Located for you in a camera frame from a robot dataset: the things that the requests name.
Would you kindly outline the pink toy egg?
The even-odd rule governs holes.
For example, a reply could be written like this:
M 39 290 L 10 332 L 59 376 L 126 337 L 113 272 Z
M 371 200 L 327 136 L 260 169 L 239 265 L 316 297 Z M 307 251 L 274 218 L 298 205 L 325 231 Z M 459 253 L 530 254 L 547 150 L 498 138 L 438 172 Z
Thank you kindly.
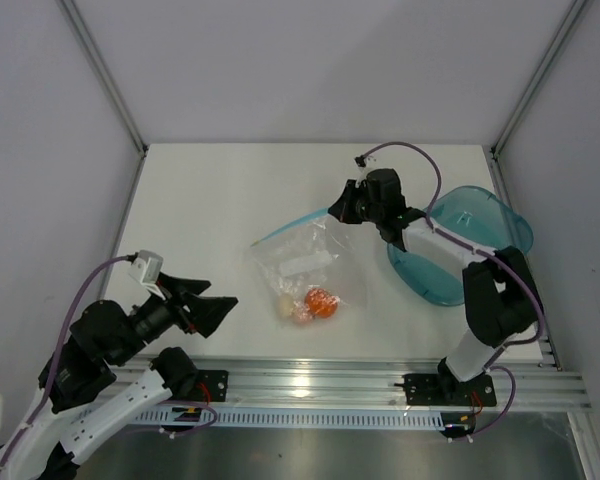
M 307 325 L 314 320 L 314 316 L 306 305 L 296 305 L 293 309 L 291 319 L 296 325 Z

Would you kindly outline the cream toy egg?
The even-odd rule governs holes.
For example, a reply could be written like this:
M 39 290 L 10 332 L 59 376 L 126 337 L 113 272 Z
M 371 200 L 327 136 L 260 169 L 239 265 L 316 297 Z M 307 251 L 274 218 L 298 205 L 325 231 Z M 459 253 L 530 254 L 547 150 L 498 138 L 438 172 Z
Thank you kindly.
M 292 295 L 283 293 L 276 301 L 276 311 L 280 318 L 289 318 L 293 315 L 295 300 Z

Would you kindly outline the clear zip top bag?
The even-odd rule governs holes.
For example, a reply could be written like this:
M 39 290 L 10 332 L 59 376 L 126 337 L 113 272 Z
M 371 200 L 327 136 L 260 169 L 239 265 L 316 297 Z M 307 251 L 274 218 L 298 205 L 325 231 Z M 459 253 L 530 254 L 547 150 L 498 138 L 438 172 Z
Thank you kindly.
M 280 318 L 276 311 L 278 296 L 292 295 L 296 305 L 312 288 L 323 288 L 340 298 L 336 313 L 328 318 L 314 317 L 307 325 L 329 322 L 358 314 L 367 306 L 366 276 L 356 258 L 346 226 L 326 209 L 293 220 L 252 243 L 246 259 L 253 268 L 277 319 L 296 325 L 291 317 Z

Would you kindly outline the orange toy pumpkin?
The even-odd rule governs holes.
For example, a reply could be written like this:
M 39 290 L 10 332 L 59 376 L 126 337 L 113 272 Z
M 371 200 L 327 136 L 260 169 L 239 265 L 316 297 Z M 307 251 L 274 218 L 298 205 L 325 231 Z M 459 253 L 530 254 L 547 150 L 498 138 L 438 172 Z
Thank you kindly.
M 328 319 L 338 310 L 340 298 L 326 289 L 316 287 L 307 292 L 304 303 L 314 317 Z

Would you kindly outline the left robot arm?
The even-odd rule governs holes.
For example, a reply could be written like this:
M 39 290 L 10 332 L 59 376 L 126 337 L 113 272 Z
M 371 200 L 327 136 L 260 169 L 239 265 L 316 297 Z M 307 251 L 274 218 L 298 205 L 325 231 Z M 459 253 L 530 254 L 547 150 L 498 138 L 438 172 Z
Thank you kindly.
M 72 479 L 112 436 L 163 402 L 208 406 L 203 373 L 180 347 L 166 347 L 121 393 L 97 409 L 97 397 L 122 367 L 163 333 L 212 335 L 237 305 L 235 297 L 206 297 L 206 280 L 159 274 L 149 298 L 131 312 L 112 300 L 89 305 L 70 327 L 38 377 L 38 388 L 11 438 L 0 445 L 0 479 Z

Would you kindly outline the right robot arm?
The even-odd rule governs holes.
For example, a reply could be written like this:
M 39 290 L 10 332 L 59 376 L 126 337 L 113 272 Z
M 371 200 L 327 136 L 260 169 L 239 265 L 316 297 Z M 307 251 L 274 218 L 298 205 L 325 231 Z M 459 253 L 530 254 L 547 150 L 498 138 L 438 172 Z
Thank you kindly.
M 430 303 L 461 305 L 467 331 L 437 366 L 434 391 L 447 405 L 484 390 L 487 371 L 519 334 L 544 322 L 523 251 L 495 249 L 443 226 L 434 207 L 407 204 L 393 169 L 346 182 L 328 213 L 344 224 L 373 224 L 399 278 Z

